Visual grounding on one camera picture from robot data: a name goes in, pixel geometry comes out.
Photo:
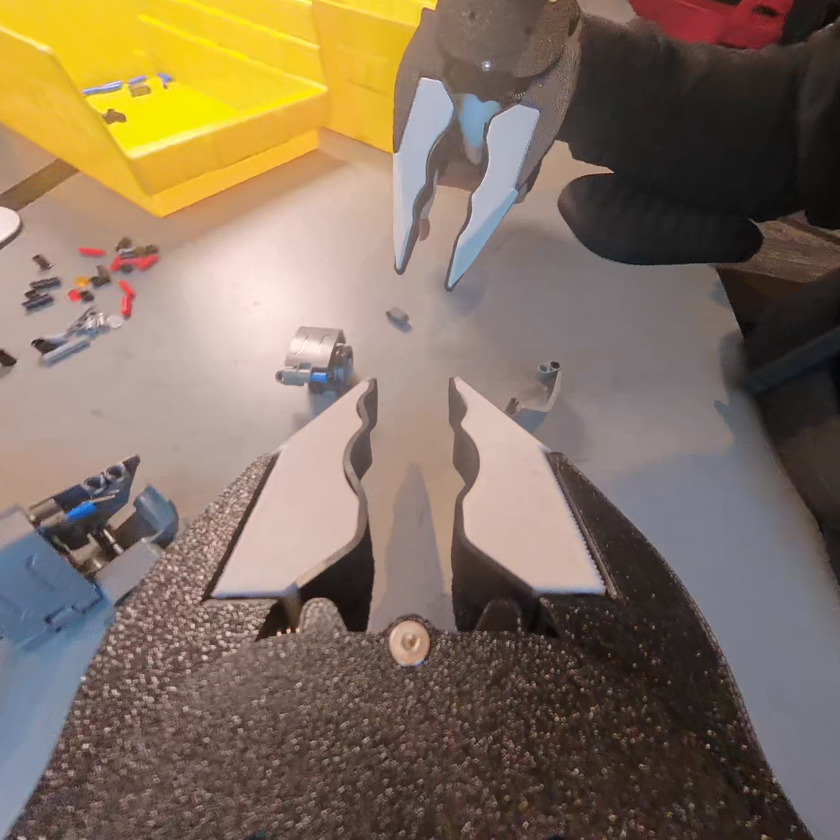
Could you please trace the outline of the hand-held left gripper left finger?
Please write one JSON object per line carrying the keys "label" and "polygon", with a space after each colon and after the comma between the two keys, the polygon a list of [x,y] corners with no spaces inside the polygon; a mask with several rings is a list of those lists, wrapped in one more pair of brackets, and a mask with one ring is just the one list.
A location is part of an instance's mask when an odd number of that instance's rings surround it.
{"label": "hand-held left gripper left finger", "polygon": [[378,387],[363,379],[276,450],[209,596],[282,599],[354,550],[368,527]]}

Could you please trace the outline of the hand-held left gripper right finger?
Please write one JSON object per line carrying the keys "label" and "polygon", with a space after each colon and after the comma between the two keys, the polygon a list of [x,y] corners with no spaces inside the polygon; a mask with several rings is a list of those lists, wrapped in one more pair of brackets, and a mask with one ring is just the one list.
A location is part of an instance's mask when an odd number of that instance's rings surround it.
{"label": "hand-held left gripper right finger", "polygon": [[455,531],[528,595],[604,595],[606,582],[549,461],[549,450],[465,380],[448,384]]}

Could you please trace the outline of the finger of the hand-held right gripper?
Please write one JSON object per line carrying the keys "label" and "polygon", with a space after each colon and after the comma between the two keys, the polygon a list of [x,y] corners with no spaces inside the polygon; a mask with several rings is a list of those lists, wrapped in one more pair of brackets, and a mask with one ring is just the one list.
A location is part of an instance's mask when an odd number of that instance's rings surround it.
{"label": "finger of the hand-held right gripper", "polygon": [[421,78],[416,86],[399,148],[393,155],[394,268],[405,272],[427,226],[438,181],[443,141],[455,119],[455,105],[441,80]]}
{"label": "finger of the hand-held right gripper", "polygon": [[527,152],[539,121],[539,110],[515,103],[508,108],[495,108],[483,103],[463,107],[466,126],[482,128],[482,143],[476,152],[482,164],[482,175],[469,196],[468,213],[455,241],[445,279],[449,291],[473,264],[490,235],[517,201]]}

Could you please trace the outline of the grey curved brick panel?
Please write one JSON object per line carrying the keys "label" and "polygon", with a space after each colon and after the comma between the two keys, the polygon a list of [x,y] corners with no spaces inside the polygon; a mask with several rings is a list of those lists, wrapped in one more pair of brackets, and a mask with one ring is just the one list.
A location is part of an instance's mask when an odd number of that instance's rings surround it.
{"label": "grey curved brick panel", "polygon": [[517,417],[510,417],[530,434],[536,433],[539,426],[552,411],[560,394],[562,379],[562,372],[560,372],[556,380],[546,386],[537,380],[536,372],[533,381],[523,388],[519,394],[514,395],[523,404],[521,414]]}

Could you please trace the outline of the grey black wheel assembly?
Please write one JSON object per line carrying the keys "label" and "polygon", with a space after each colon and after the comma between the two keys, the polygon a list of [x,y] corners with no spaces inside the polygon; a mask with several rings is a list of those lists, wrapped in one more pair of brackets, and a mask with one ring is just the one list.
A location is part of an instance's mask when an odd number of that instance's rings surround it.
{"label": "grey black wheel assembly", "polygon": [[341,329],[300,327],[276,381],[312,394],[344,394],[352,386],[354,351]]}

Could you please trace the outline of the grey brick block assembly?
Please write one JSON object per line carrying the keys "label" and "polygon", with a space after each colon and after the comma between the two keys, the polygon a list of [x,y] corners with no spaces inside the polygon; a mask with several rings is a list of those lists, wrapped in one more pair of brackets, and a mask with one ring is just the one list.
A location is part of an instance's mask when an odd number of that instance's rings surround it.
{"label": "grey brick block assembly", "polygon": [[175,539],[179,515],[152,485],[132,495],[133,455],[1,517],[1,636],[19,646],[120,604]]}

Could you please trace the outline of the person's right forearm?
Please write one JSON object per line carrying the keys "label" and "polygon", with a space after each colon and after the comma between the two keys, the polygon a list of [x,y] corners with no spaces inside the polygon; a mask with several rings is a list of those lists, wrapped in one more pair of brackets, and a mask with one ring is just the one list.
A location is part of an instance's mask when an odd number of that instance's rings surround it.
{"label": "person's right forearm", "polygon": [[736,50],[587,16],[558,139],[609,170],[558,201],[604,259],[739,263],[763,243],[758,223],[799,212],[838,230],[838,22],[799,44]]}

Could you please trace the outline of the grey desk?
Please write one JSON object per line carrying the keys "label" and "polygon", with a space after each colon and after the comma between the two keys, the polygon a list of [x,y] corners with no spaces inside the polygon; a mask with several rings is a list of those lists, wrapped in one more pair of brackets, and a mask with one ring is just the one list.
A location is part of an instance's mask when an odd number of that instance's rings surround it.
{"label": "grey desk", "polygon": [[[586,172],[554,146],[526,202],[454,291],[450,239],[466,209],[442,189],[432,235],[392,268],[392,165],[326,132],[319,151],[156,219],[75,174],[22,211],[2,250],[2,507],[141,456],[139,484],[185,521],[313,412],[276,383],[303,325],[343,329],[379,383],[364,479],[377,563],[372,628],[405,610],[453,624],[449,547],[461,488],[448,380],[497,405],[538,362],[561,362],[536,434],[566,454],[671,564],[721,643],[759,740],[815,837],[838,838],[838,596],[819,531],[779,468],[753,404],[734,391],[738,323],[704,266],[618,266],[590,254],[556,208]],[[84,308],[64,291],[27,314],[41,276],[67,287],[121,238],[161,258],[127,276],[132,317],[43,366],[31,340]],[[405,310],[413,328],[386,318]]]}

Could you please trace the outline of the yellow plastic bin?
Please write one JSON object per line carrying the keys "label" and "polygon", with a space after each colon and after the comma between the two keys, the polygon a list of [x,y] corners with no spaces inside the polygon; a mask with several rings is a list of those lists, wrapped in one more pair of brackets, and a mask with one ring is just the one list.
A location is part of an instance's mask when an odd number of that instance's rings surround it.
{"label": "yellow plastic bin", "polygon": [[329,88],[327,128],[393,151],[396,72],[425,9],[435,1],[313,1]]}

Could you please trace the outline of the red crate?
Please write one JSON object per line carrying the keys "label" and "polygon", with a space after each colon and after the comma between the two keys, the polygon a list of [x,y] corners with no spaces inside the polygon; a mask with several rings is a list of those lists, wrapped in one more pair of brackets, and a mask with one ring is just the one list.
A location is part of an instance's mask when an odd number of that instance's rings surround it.
{"label": "red crate", "polygon": [[674,39],[735,49],[781,41],[792,1],[630,1],[636,16]]}

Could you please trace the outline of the yellow bin with divider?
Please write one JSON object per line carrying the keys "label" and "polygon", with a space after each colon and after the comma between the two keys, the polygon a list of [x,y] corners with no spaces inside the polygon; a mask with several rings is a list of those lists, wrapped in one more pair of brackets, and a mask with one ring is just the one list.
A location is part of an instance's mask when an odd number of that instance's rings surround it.
{"label": "yellow bin with divider", "polygon": [[[10,1],[1,24],[2,125],[157,217],[314,150],[327,121],[311,2]],[[157,71],[175,83],[81,94]]]}

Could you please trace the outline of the small blue brick pieces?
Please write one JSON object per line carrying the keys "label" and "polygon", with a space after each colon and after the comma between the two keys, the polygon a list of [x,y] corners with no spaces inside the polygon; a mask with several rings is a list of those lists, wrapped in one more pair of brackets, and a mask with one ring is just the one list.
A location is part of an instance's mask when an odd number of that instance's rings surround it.
{"label": "small blue brick pieces", "polygon": [[140,75],[127,80],[106,81],[94,86],[84,87],[80,92],[82,96],[89,98],[125,89],[132,96],[140,96],[151,91],[151,82],[153,79],[156,79],[164,90],[169,89],[176,81],[176,78],[172,74],[157,71],[151,76]]}

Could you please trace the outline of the pile of small brick pins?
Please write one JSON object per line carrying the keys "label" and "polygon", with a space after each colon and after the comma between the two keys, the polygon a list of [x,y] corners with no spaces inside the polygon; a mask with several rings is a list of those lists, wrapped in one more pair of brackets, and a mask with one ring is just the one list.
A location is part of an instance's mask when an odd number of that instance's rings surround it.
{"label": "pile of small brick pins", "polygon": [[[161,248],[156,244],[136,245],[130,238],[124,237],[115,246],[107,265],[102,262],[107,257],[102,248],[79,247],[78,254],[99,259],[99,262],[91,275],[79,276],[67,287],[58,276],[48,274],[53,266],[46,257],[33,257],[41,276],[32,280],[24,292],[21,305],[25,313],[34,314],[52,307],[60,291],[66,293],[68,301],[84,305],[80,314],[63,330],[31,340],[29,345],[36,351],[43,366],[62,362],[90,347],[101,335],[120,329],[132,317],[133,302],[137,296],[127,276],[155,266],[161,258]],[[119,291],[119,310],[115,313],[102,311],[95,305],[96,293],[111,288]]]}

